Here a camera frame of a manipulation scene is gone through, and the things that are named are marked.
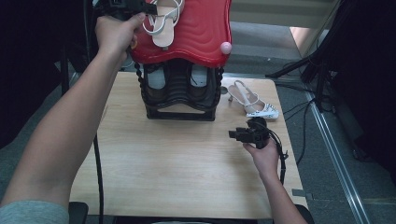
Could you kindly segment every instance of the shoe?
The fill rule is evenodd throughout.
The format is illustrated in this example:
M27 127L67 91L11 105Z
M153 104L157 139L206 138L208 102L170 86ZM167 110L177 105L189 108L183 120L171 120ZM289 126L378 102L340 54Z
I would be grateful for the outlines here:
M148 16L148 21L153 30L149 31L143 24L146 33L152 35L154 44L164 50L173 43L174 27L176 26L185 0L153 0L151 4L157 5L158 15Z
M242 91L238 84L242 85L247 93ZM236 80L235 83L228 88L228 93L231 95L229 101L235 98L236 101L244 107L247 112L247 117L249 118L262 117L265 119L277 119L279 117L279 111L277 111L273 105L263 102L257 93L252 92L240 80Z

